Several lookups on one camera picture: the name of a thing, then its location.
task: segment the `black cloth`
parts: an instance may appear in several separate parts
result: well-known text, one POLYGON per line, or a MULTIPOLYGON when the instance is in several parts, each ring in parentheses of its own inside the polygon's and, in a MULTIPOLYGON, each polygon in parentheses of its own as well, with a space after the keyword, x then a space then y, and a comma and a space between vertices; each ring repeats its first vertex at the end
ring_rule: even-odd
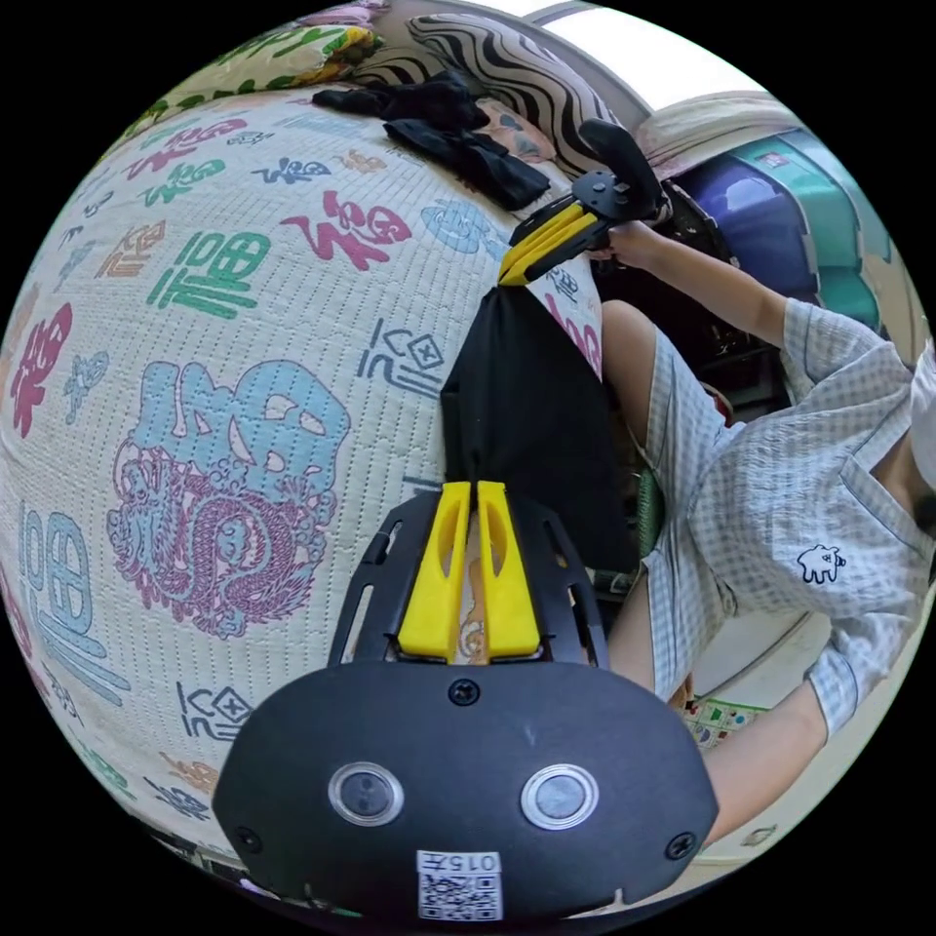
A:
POLYGON ((605 388, 529 290, 485 296, 441 402, 448 481, 500 482, 555 511, 589 568, 637 568, 605 388))
POLYGON ((355 91, 320 91, 313 103, 386 121, 397 142, 461 176, 509 212, 525 208, 549 189, 549 179, 486 134, 488 123, 464 80, 444 71, 418 85, 368 85, 355 91))
POLYGON ((312 103, 381 120, 424 120, 436 130, 478 130, 488 116, 464 79, 444 71, 418 85, 366 85, 354 91, 320 91, 312 103))
POLYGON ((391 139, 458 173, 508 212, 525 208, 549 189, 549 179, 486 134, 438 130, 424 120, 384 124, 391 139))

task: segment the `zebra print pillow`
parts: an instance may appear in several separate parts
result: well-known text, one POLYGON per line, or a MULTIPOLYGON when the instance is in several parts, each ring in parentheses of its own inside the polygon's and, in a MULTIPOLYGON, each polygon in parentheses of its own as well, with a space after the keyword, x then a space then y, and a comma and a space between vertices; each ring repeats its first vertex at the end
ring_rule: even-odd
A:
POLYGON ((619 123, 607 105, 565 62, 516 29, 493 19, 431 14, 407 22, 412 38, 472 75, 556 147, 556 164, 572 178, 601 168, 579 136, 582 121, 619 123))
POLYGON ((355 68, 350 79, 381 85, 418 85, 447 68, 426 49, 384 46, 355 68))

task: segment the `black fabric bag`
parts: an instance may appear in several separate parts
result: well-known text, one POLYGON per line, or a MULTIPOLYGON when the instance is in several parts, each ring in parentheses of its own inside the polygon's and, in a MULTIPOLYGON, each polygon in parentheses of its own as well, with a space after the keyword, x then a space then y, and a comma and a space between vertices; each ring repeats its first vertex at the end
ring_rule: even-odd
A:
POLYGON ((484 297, 441 402, 448 481, 500 482, 550 508, 589 568, 637 567, 605 388, 529 290, 484 297))

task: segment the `label sticker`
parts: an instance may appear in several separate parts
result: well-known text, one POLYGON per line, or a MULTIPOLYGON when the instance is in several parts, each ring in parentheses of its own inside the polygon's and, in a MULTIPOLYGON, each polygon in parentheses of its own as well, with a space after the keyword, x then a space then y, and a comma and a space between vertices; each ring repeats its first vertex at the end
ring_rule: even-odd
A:
POLYGON ((500 855, 495 851, 417 851, 420 919, 503 919, 500 855))

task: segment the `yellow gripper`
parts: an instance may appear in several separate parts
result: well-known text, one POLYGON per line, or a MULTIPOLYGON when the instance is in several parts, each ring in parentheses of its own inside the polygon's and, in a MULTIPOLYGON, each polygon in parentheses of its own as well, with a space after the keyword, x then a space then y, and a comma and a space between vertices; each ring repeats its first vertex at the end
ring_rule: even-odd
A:
MULTIPOLYGON (((398 638, 409 656, 455 661, 470 513, 471 485, 444 485, 398 638)), ((539 628, 504 485, 478 482, 478 518, 487 658, 532 656, 539 628)))
POLYGON ((526 286, 529 268, 571 237, 594 224, 598 218, 573 203, 537 227, 512 247, 500 264, 498 286, 526 286))

